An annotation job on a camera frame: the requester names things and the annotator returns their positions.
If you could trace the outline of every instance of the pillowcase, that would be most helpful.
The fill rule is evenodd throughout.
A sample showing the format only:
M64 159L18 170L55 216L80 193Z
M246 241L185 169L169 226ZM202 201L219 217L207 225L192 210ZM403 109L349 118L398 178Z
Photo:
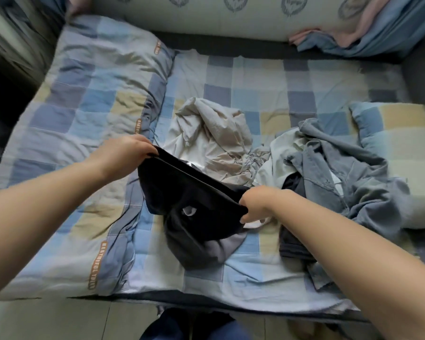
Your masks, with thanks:
M413 214L405 228L425 228L425 105L355 102L349 107L362 146L389 161L391 176L408 181Z

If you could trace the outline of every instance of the blue jeans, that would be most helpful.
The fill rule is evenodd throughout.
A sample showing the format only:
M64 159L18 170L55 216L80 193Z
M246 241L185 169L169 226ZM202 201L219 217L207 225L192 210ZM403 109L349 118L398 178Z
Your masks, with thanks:
M189 315L185 310L165 310L143 333L140 340L189 340ZM249 334L230 315L221 312L199 314L192 340L250 340Z

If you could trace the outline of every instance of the floor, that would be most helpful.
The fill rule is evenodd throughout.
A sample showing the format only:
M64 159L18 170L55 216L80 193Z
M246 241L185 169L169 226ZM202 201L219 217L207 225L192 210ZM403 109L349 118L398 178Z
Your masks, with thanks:
M0 302L0 340L138 340L156 317L156 307L145 304L72 299ZM233 317L254 340L298 340L284 318L250 314ZM361 339L374 337L356 337Z

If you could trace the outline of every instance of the hand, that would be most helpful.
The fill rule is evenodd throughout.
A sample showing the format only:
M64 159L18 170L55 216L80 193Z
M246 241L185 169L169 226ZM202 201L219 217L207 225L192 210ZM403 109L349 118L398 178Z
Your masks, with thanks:
M106 140L90 154L84 164L98 170L105 183L124 178L157 149L142 135L129 135Z
M272 217L271 205L274 197L281 190L275 187L257 186L247 190L239 204L248 208L249 212L241 218L241 223L250 223Z

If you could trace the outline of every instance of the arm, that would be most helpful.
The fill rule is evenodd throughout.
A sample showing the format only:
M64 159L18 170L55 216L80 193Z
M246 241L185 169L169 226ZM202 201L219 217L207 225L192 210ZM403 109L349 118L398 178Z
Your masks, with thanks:
M0 191L0 290L91 194L157 149L134 135L105 141L88 159Z
M365 227L290 190L244 193L243 222L274 216L387 339L425 339L425 265Z

